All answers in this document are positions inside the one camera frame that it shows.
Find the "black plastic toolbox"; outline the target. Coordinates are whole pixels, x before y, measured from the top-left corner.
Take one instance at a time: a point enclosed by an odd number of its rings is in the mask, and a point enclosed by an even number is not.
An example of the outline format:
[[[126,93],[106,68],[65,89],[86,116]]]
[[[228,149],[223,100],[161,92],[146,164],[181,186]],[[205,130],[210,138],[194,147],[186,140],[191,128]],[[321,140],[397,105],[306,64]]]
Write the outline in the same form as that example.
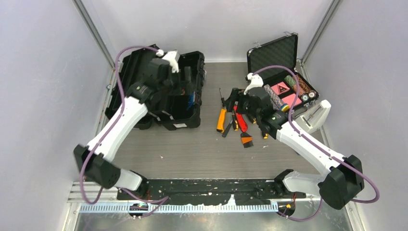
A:
[[[148,108],[148,114],[135,127],[145,130],[153,123],[168,130],[199,127],[204,54],[177,54],[178,71],[173,72],[170,62],[158,57],[154,49],[158,49],[155,44],[132,51],[122,59],[119,71],[125,96],[140,97]]]

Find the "yellow utility knife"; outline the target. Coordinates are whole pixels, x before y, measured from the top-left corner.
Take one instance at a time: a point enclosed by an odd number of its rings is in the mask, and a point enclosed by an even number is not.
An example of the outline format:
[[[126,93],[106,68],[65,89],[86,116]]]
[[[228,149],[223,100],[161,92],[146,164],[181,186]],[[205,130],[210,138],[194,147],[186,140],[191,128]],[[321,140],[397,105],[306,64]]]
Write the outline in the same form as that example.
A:
[[[217,132],[223,133],[224,132],[224,122],[226,118],[227,110],[225,108],[221,108],[220,114],[217,121]]]

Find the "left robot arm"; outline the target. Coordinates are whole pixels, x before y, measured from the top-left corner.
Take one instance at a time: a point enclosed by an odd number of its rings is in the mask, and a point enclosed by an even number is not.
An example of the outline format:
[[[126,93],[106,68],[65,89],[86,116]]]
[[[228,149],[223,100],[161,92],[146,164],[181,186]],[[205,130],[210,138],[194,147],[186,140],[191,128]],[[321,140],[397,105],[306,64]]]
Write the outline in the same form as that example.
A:
[[[136,199],[147,195],[143,177],[115,166],[112,161],[135,125],[146,115],[169,120],[165,99],[181,90],[180,68],[176,58],[153,58],[142,71],[139,81],[124,92],[121,105],[106,126],[87,145],[77,145],[74,156],[80,175],[105,189],[126,188]]]

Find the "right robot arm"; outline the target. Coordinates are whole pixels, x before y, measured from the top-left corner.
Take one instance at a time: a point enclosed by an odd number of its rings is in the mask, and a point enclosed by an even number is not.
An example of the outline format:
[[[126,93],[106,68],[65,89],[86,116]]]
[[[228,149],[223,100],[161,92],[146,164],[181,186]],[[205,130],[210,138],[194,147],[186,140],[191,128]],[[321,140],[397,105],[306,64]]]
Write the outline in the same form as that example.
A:
[[[357,174],[362,172],[361,161],[354,155],[345,157],[329,149],[289,120],[288,112],[274,110],[263,87],[248,92],[233,88],[225,103],[228,112],[254,117],[262,132],[292,148],[318,171],[317,174],[283,171],[274,179],[278,196],[288,197],[292,192],[312,194],[340,210],[364,189],[364,180]]]

